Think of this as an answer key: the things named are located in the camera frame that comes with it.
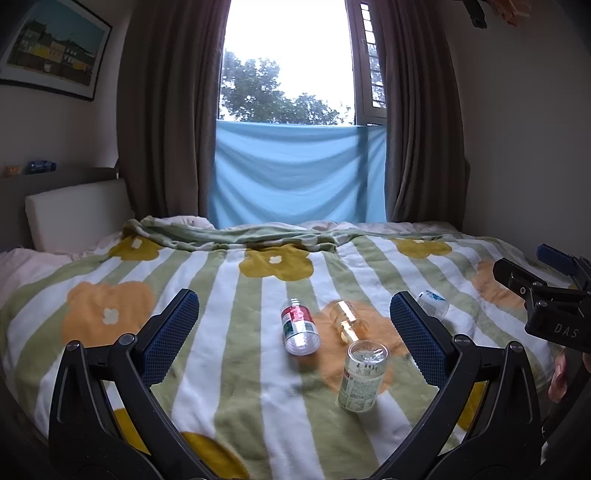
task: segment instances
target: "human hand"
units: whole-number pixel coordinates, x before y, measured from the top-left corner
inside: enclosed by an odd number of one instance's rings
[[[591,355],[589,353],[583,354],[583,364],[587,369],[587,372],[591,373]],[[566,351],[562,350],[560,355],[556,357],[554,361],[554,375],[552,376],[552,382],[550,382],[550,388],[548,389],[548,397],[554,403],[559,403],[560,400],[566,395],[567,384],[566,384]]]

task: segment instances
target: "white cushion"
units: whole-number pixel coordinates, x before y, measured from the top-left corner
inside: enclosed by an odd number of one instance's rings
[[[91,248],[134,217],[121,179],[32,195],[25,211],[35,249],[54,254]]]

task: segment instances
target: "orange flower pattern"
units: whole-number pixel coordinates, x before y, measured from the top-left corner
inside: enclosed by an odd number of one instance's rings
[[[246,258],[240,263],[240,272],[251,278],[275,276],[283,281],[302,280],[314,273],[308,254],[291,244],[261,250],[247,249]]]
[[[296,358],[302,367],[317,368],[322,381],[334,392],[338,392],[340,388],[348,348],[330,319],[330,311],[336,302],[335,300],[329,303],[319,314],[314,315],[314,322],[322,339],[319,349],[312,355]],[[366,333],[368,339],[385,345],[390,355],[408,354],[408,350],[390,318],[382,317],[371,305],[360,301],[351,301],[351,303],[359,313],[359,317],[368,324]],[[392,368],[388,367],[380,391],[388,389],[392,385],[393,379]]]
[[[82,282],[69,291],[69,312],[61,326],[64,343],[111,345],[124,333],[138,333],[154,310],[154,294],[138,281],[109,285]]]
[[[481,261],[476,275],[472,278],[472,285],[484,300],[499,307],[523,309],[523,299],[495,280],[492,274],[492,260]]]

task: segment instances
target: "blue gripper pad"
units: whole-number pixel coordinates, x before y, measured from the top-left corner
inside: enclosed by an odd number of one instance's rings
[[[442,388],[457,355],[450,333],[438,319],[428,316],[407,291],[392,297],[390,319],[425,381]]]
[[[541,244],[535,252],[538,260],[558,270],[563,275],[572,277],[577,270],[577,264],[573,257],[556,250],[549,245]]]
[[[160,315],[150,318],[138,333],[134,363],[146,387],[164,380],[198,317],[197,295],[183,289]]]

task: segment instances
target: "brown curtain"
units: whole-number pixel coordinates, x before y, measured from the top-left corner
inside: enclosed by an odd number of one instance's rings
[[[119,71],[121,176],[136,216],[207,215],[230,0],[140,0]]]
[[[372,5],[388,107],[388,221],[440,220],[460,229],[467,186],[462,116],[436,3]]]

